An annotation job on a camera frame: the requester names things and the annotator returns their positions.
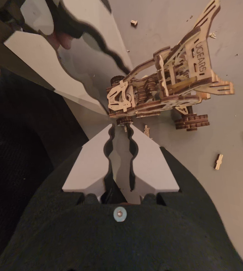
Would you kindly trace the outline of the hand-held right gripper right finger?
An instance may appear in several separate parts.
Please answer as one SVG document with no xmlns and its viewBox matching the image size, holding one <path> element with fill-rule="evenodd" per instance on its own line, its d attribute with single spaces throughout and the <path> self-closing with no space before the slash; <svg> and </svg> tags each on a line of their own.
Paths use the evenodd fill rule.
<svg viewBox="0 0 243 271">
<path fill-rule="evenodd" d="M 131 191 L 141 197 L 161 192 L 178 192 L 179 185 L 163 155 L 160 146 L 134 125 L 128 125 Z"/>
</svg>

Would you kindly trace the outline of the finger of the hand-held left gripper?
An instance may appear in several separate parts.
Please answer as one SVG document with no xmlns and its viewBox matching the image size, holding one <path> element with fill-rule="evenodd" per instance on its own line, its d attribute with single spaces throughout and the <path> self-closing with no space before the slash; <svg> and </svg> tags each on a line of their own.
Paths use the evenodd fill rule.
<svg viewBox="0 0 243 271">
<path fill-rule="evenodd" d="M 92 36 L 100 50 L 110 56 L 123 73 L 130 73 L 132 63 L 107 1 L 65 0 L 62 8 L 82 32 Z"/>
<path fill-rule="evenodd" d="M 15 31 L 4 45 L 54 88 L 54 92 L 102 115 L 103 105 L 62 66 L 56 50 L 41 35 Z"/>
</svg>

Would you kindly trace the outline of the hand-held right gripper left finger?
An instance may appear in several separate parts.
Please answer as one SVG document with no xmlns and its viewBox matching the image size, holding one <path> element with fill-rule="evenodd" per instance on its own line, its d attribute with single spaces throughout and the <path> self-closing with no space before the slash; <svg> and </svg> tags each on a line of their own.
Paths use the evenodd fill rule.
<svg viewBox="0 0 243 271">
<path fill-rule="evenodd" d="M 109 155 L 113 151 L 115 125 L 109 124 L 80 150 L 62 187 L 64 192 L 94 194 L 97 198 L 109 190 L 107 178 L 113 178 Z"/>
</svg>

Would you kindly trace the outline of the wooden buggy model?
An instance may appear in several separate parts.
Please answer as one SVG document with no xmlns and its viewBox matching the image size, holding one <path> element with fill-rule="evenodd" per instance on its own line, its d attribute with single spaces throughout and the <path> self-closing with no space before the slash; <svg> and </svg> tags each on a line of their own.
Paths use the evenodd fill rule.
<svg viewBox="0 0 243 271">
<path fill-rule="evenodd" d="M 133 87 L 135 105 L 128 114 L 136 118 L 158 116 L 176 110 L 176 130 L 197 131 L 209 126 L 208 115 L 198 115 L 192 106 L 213 95 L 232 95 L 234 86 L 212 70 L 208 37 L 220 1 L 210 1 L 189 31 L 177 45 L 161 48 L 153 58 L 136 66 L 123 82 Z"/>
</svg>

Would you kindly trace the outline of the person's left hand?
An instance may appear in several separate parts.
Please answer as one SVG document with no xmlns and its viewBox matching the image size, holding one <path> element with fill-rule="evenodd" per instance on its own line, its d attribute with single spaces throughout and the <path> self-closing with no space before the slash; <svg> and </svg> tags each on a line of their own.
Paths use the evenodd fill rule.
<svg viewBox="0 0 243 271">
<path fill-rule="evenodd" d="M 54 31 L 51 35 L 46 36 L 46 40 L 55 50 L 58 50 L 60 46 L 69 50 L 71 48 L 73 37 L 66 33 Z"/>
</svg>

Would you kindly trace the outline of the small wooden peg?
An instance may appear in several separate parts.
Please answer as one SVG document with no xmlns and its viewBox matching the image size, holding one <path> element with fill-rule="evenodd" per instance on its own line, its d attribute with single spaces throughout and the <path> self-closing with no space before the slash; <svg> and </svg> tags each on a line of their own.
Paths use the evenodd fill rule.
<svg viewBox="0 0 243 271">
<path fill-rule="evenodd" d="M 214 169 L 219 170 L 222 164 L 223 154 L 218 154 L 215 160 Z"/>
</svg>

